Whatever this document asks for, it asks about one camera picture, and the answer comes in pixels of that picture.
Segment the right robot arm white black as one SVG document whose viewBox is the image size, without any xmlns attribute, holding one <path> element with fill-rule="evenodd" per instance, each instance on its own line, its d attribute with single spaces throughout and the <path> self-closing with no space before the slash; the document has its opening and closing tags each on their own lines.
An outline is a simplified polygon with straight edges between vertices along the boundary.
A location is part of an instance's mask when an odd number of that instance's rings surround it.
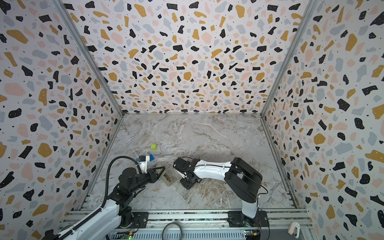
<svg viewBox="0 0 384 240">
<path fill-rule="evenodd" d="M 242 211 L 228 212 L 230 227 L 262 227 L 268 222 L 267 215 L 259 213 L 259 197 L 269 191 L 262 185 L 262 175 L 241 158 L 225 163 L 177 158 L 173 168 L 182 176 L 180 183 L 187 190 L 203 179 L 224 181 L 231 188 L 242 200 Z"/>
</svg>

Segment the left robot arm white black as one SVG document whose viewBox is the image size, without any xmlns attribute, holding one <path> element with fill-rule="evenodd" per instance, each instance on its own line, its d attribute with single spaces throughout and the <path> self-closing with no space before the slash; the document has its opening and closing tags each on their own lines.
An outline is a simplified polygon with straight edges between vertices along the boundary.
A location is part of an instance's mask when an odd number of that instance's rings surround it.
<svg viewBox="0 0 384 240">
<path fill-rule="evenodd" d="M 109 175 L 112 164 L 119 159 L 134 162 L 133 168 L 126 168 L 119 176 L 119 183 L 109 193 Z M 165 172 L 165 167 L 148 168 L 149 156 L 137 161 L 128 156 L 114 158 L 108 165 L 105 193 L 102 204 L 79 222 L 58 234 L 48 233 L 44 240 L 103 240 L 118 227 L 134 226 L 131 201 L 147 184 L 153 184 Z"/>
</svg>

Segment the white remote control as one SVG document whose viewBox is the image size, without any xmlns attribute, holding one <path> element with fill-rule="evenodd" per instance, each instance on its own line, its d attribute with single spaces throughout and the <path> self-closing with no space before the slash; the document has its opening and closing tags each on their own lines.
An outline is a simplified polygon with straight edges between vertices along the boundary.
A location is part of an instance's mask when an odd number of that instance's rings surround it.
<svg viewBox="0 0 384 240">
<path fill-rule="evenodd" d="M 164 171 L 161 174 L 161 179 L 164 181 L 164 183 L 168 187 L 170 187 L 173 184 L 173 182 L 174 182 L 174 180 L 172 179 L 171 175 L 167 171 Z"/>
</svg>

